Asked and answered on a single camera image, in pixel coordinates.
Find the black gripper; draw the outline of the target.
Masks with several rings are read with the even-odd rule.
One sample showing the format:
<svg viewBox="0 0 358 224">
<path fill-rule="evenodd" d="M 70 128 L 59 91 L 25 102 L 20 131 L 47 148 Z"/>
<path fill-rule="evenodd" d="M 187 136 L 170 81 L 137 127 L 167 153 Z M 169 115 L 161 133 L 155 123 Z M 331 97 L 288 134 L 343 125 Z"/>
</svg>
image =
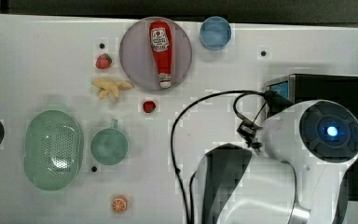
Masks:
<svg viewBox="0 0 358 224">
<path fill-rule="evenodd" d="M 260 154 L 263 144 L 257 139 L 257 131 L 258 128 L 254 124 L 246 124 L 244 121 L 237 128 L 237 133 L 244 139 L 247 147 L 255 154 Z"/>
</svg>

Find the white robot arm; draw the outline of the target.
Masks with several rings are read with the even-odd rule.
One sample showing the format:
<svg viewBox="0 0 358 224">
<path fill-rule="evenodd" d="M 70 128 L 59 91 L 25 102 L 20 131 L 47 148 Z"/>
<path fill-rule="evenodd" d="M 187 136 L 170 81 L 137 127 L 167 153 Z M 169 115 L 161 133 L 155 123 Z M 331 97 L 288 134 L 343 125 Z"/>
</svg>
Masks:
<svg viewBox="0 0 358 224">
<path fill-rule="evenodd" d="M 196 224 L 343 224 L 358 120 L 315 100 L 265 120 L 261 148 L 224 144 L 196 172 Z"/>
</svg>

